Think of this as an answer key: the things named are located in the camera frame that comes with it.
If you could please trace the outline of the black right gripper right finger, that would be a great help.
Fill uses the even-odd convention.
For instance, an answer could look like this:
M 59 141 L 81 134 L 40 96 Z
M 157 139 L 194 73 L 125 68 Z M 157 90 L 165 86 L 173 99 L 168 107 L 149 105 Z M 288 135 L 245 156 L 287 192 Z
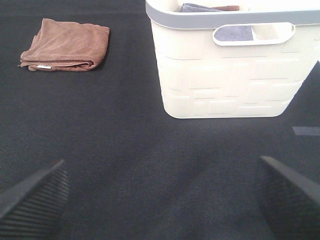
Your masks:
M 270 156 L 261 156 L 256 167 L 255 197 L 275 239 L 320 238 L 318 183 Z

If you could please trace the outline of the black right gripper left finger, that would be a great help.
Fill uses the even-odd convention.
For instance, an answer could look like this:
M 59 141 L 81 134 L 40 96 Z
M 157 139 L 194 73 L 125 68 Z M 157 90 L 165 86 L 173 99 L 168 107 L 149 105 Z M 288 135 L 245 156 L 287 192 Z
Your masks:
M 66 163 L 58 160 L 0 195 L 2 240 L 48 240 L 69 200 Z

